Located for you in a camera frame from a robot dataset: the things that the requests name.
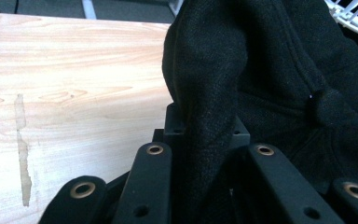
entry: table surface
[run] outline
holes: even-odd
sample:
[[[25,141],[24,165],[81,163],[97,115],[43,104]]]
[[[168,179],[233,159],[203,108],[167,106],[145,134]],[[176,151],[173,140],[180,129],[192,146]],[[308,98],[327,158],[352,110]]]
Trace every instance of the table surface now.
[[[0,223],[36,223],[73,178],[130,170],[172,101],[168,27],[0,14]]]

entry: light wood tabletop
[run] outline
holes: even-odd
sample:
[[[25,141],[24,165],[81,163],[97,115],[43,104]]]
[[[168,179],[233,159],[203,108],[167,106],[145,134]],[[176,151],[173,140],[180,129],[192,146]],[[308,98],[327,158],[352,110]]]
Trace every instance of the light wood tabletop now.
[[[130,170],[172,101],[168,27],[0,14],[0,223],[36,223],[73,178]]]

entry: gray floor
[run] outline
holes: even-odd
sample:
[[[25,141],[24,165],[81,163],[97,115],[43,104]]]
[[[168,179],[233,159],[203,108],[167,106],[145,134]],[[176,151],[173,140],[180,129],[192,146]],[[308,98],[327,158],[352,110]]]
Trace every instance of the gray floor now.
[[[0,11],[13,13],[16,0],[0,0]],[[168,4],[160,1],[93,0],[98,20],[172,23]],[[20,0],[18,14],[85,18],[81,0]]]

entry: brown stain on table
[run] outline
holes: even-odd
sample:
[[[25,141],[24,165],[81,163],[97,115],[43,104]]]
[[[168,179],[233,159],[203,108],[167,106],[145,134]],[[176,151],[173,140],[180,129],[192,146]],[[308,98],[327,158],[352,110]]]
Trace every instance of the brown stain on table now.
[[[19,149],[20,178],[22,205],[29,206],[31,199],[32,180],[28,172],[28,144],[22,140],[21,130],[27,125],[23,95],[19,94],[14,102],[16,112],[17,145]]]

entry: black cable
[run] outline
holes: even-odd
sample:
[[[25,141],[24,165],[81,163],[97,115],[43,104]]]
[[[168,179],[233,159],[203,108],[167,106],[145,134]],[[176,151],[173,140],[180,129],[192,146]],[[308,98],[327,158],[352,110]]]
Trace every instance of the black cable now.
[[[19,10],[19,0],[16,0],[16,6],[14,7],[14,14],[17,14],[18,10]]]

